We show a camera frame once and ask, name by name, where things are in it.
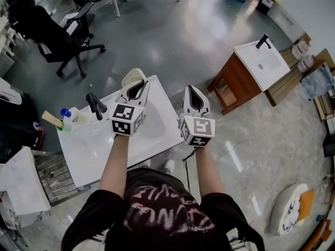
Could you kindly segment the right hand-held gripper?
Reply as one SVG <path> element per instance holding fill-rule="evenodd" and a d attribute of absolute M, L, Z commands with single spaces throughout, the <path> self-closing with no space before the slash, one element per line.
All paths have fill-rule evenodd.
<path fill-rule="evenodd" d="M 187 85 L 184 89 L 183 112 L 191 114 L 192 111 L 200 114 L 208 113 L 210 103 L 198 88 Z M 215 119 L 182 114 L 179 129 L 186 145 L 205 147 L 215 137 Z"/>

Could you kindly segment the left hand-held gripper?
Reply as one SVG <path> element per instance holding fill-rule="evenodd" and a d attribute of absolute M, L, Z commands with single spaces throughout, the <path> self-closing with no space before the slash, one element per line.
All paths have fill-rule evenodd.
<path fill-rule="evenodd" d="M 109 109 L 111 129 L 115 134 L 133 136 L 146 117 L 146 103 L 150 83 L 134 81 L 121 89 Z"/>

